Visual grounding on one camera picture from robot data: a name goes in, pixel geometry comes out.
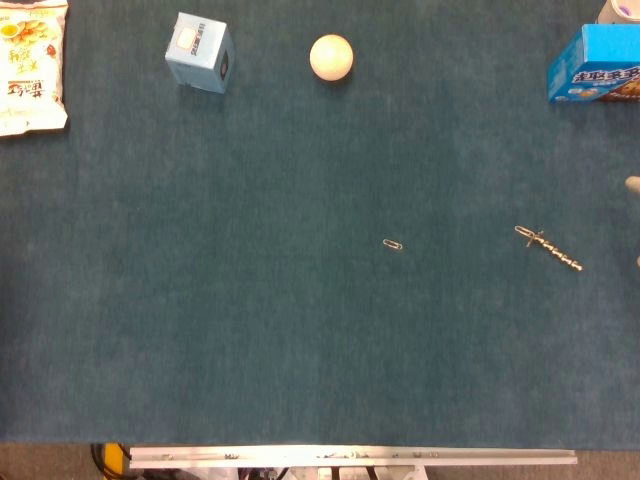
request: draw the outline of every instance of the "metal frame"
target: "metal frame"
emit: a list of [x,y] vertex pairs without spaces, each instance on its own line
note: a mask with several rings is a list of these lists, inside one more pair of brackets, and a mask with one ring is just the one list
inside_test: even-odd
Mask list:
[[134,447],[131,468],[575,465],[573,450],[265,445]]

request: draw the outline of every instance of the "plastic bag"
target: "plastic bag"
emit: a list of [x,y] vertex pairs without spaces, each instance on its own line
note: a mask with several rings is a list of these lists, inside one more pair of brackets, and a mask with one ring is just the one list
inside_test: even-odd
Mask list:
[[0,2],[0,136],[64,128],[66,0]]

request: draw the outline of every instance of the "ping pong ball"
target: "ping pong ball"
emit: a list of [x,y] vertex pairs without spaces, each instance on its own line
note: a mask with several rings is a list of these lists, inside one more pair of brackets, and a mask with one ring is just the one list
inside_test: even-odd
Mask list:
[[340,35],[325,35],[311,47],[309,63],[321,79],[329,82],[340,80],[351,70],[353,50]]

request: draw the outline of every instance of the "paper clip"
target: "paper clip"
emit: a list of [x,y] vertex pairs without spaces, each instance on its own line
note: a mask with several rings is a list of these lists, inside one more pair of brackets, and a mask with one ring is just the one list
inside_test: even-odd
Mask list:
[[397,250],[398,252],[402,250],[402,244],[398,242],[394,242],[393,240],[384,239],[382,244],[385,247],[389,247],[391,250]]
[[537,243],[540,244],[541,247],[549,250],[549,253],[551,253],[551,255],[554,255],[555,257],[558,257],[558,259],[562,263],[566,263],[569,267],[575,268],[579,272],[582,271],[582,268],[583,268],[582,265],[580,265],[575,260],[571,260],[567,256],[567,254],[562,253],[560,250],[558,250],[558,247],[554,246],[549,240],[545,240],[545,238],[542,236],[542,234],[544,232],[540,231],[540,232],[536,233],[536,232],[533,232],[533,231],[529,230],[528,228],[521,227],[520,225],[517,225],[515,227],[515,230],[520,235],[523,235],[523,236],[525,236],[525,237],[527,237],[529,239],[529,242],[527,243],[527,247],[531,246],[531,244],[533,242],[537,242]]

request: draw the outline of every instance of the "food package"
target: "food package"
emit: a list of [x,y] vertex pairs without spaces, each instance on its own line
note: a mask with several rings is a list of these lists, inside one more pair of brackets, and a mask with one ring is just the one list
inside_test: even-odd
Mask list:
[[68,4],[0,2],[0,136],[64,128],[62,42]]

